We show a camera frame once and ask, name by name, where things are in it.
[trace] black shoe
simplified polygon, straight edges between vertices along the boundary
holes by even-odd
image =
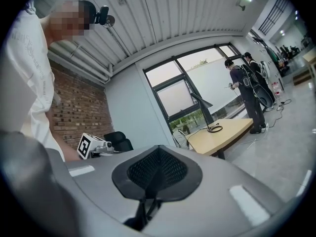
[[[255,128],[250,129],[251,134],[261,133],[261,130],[257,130]]]

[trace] person in white shirt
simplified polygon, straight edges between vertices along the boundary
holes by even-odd
[[[30,0],[13,23],[2,51],[9,69],[16,69],[37,97],[21,132],[36,138],[46,148],[56,149],[63,161],[80,158],[53,128],[54,74],[47,57],[48,47],[55,41],[83,35],[89,29],[90,9],[83,1],[67,1],[39,19],[34,0]]]

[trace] tiled floor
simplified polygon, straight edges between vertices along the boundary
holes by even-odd
[[[225,151],[227,161],[266,184],[284,201],[298,193],[316,161],[316,133],[312,132],[316,129],[316,99],[310,87],[310,81],[287,85],[282,101],[290,98],[292,102],[284,106],[283,118],[264,134],[247,133]],[[280,112],[275,108],[264,115],[271,126]],[[245,143],[255,139],[261,140]]]

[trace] white robotic device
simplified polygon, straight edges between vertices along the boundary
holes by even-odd
[[[113,153],[114,148],[110,141],[105,141],[97,136],[83,133],[77,148],[78,154],[83,159],[98,157],[106,153]]]

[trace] table leg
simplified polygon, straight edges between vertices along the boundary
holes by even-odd
[[[219,159],[225,160],[224,150],[223,149],[217,150],[217,156]]]

